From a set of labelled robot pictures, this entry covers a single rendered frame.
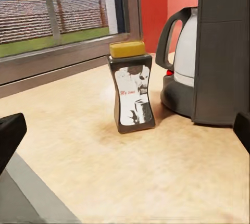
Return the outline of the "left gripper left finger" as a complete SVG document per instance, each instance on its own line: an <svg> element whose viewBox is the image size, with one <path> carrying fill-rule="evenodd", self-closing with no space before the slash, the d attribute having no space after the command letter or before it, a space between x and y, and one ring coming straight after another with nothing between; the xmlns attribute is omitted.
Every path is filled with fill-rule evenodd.
<svg viewBox="0 0 250 224"><path fill-rule="evenodd" d="M27 133L23 113L0 118L0 175Z"/></svg>

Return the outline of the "bottle of coffee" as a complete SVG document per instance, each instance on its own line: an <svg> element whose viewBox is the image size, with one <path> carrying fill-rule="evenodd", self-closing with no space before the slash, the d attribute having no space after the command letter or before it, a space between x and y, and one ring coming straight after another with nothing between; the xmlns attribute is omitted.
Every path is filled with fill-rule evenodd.
<svg viewBox="0 0 250 224"><path fill-rule="evenodd" d="M155 126L148 97L152 56L143 41L110 44L106 55L115 86L114 119L119 132Z"/></svg>

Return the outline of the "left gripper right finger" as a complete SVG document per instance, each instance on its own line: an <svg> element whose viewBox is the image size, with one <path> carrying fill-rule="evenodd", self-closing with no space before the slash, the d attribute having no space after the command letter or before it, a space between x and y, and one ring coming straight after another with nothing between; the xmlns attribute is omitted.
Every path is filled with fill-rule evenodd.
<svg viewBox="0 0 250 224"><path fill-rule="evenodd" d="M233 130L250 154L250 114L238 113Z"/></svg>

